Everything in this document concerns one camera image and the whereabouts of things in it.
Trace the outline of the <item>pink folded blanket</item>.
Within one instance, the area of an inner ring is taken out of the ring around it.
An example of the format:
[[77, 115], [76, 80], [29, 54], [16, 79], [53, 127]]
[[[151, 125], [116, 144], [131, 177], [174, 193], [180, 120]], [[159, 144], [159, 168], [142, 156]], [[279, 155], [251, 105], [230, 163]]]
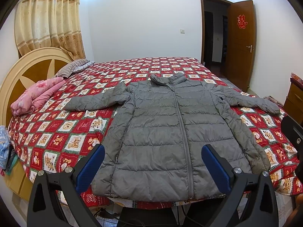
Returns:
[[40, 80], [30, 86], [10, 106], [13, 116], [19, 116], [35, 111], [44, 105], [49, 98], [65, 84], [62, 77]]

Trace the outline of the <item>blue white plastic bag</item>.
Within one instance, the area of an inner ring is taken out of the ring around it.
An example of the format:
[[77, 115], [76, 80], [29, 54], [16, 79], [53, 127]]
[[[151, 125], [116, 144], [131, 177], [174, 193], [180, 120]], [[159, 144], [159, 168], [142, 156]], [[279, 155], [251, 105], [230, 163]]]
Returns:
[[5, 169], [7, 166], [9, 156], [10, 138], [7, 128], [3, 125], [0, 126], [0, 166]]

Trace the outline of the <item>cream wooden headboard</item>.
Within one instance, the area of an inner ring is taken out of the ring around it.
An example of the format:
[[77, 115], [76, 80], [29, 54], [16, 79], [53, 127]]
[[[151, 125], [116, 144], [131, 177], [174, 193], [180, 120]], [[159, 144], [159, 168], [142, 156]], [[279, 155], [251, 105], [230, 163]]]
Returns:
[[12, 118], [10, 106], [21, 94], [39, 80], [54, 75], [72, 58], [55, 47], [35, 49], [22, 56], [9, 70], [1, 84], [1, 125], [8, 126]]

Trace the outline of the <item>striped grey pillow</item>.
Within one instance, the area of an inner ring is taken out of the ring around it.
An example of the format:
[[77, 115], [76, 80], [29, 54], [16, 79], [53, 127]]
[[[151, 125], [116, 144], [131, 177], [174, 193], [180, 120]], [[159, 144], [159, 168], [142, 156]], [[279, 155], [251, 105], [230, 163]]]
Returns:
[[83, 71], [84, 69], [88, 68], [89, 66], [93, 65], [95, 62], [90, 61], [88, 59], [77, 59], [75, 61], [72, 61], [71, 63], [68, 63], [63, 68], [61, 68], [54, 77], [62, 77], [62, 78], [68, 78], [69, 76], [79, 73]]

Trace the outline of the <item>brown wooden dresser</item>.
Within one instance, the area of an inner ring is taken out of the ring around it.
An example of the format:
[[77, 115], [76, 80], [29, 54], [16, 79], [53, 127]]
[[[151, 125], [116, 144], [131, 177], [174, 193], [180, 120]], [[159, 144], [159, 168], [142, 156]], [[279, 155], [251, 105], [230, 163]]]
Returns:
[[292, 117], [296, 122], [302, 126], [303, 121], [303, 90], [302, 79], [295, 73], [291, 73], [290, 76], [290, 89], [286, 100], [283, 105], [283, 109], [286, 113]]

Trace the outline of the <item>beige patterned curtain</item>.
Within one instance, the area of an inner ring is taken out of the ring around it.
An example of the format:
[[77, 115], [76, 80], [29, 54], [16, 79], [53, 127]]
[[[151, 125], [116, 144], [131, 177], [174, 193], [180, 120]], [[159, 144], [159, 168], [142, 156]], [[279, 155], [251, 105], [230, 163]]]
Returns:
[[15, 41], [21, 56], [55, 47], [72, 59], [85, 58], [80, 0], [20, 0], [15, 15]]

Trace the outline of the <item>red clothes pile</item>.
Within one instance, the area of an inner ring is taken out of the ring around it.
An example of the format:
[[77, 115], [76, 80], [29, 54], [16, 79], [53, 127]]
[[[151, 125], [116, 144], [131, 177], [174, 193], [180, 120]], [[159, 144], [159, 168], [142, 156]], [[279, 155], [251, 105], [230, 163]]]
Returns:
[[265, 96], [263, 99], [269, 100], [269, 101], [271, 101], [271, 102], [277, 104], [279, 107], [282, 107], [282, 106], [283, 106], [283, 104], [282, 104], [281, 102], [277, 101], [277, 100], [276, 100], [275, 98], [273, 98], [272, 96]]

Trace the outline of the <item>red double happiness sticker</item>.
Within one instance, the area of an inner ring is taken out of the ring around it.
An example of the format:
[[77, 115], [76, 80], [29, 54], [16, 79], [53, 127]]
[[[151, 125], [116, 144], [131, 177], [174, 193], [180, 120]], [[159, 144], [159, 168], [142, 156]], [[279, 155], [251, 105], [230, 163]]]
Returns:
[[245, 29], [247, 27], [248, 22], [246, 21], [245, 15], [244, 14], [240, 14], [237, 17], [237, 25], [239, 27], [239, 29]]

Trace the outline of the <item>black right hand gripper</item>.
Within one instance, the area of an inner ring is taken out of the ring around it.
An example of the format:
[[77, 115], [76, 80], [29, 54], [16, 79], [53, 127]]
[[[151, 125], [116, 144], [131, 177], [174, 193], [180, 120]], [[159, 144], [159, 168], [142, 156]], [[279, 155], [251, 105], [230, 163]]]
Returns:
[[281, 121], [281, 131], [297, 150], [297, 158], [302, 161], [302, 126], [292, 117], [286, 116]]

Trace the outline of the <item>dark wooden door frame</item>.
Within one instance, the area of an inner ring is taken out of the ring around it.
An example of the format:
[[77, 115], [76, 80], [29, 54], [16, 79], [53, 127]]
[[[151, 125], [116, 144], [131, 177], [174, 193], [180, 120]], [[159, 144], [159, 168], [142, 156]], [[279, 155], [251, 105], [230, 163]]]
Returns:
[[[210, 0], [212, 2], [217, 2], [217, 3], [221, 3], [224, 4], [226, 6], [231, 5], [233, 2], [228, 1], [228, 0]], [[204, 62], [204, 46], [205, 46], [205, 21], [204, 21], [204, 0], [200, 0], [201, 3], [201, 25], [202, 25], [202, 29], [201, 29], [201, 62]]]

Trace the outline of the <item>brown wooden door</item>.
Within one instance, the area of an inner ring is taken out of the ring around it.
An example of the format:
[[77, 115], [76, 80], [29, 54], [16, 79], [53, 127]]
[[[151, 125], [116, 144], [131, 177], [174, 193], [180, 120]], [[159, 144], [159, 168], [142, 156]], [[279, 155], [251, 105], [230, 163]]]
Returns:
[[[239, 29], [237, 17], [244, 14], [248, 22], [245, 29]], [[254, 66], [256, 43], [256, 19], [252, 0], [232, 3], [227, 9], [227, 53], [224, 75], [242, 91], [250, 85]], [[253, 45], [252, 53], [246, 46]]]

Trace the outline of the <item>grey puffer jacket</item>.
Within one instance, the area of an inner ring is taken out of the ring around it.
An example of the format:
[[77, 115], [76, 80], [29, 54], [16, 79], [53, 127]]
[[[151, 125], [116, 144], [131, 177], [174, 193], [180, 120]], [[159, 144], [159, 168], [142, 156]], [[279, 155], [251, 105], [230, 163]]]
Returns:
[[201, 158], [207, 144], [246, 173], [259, 174], [271, 166], [253, 133], [232, 110], [259, 108], [278, 115], [279, 107], [269, 100], [178, 73], [73, 97], [65, 110], [96, 111], [115, 105], [119, 110], [103, 140], [105, 158], [91, 184], [96, 195], [150, 202], [219, 195]]

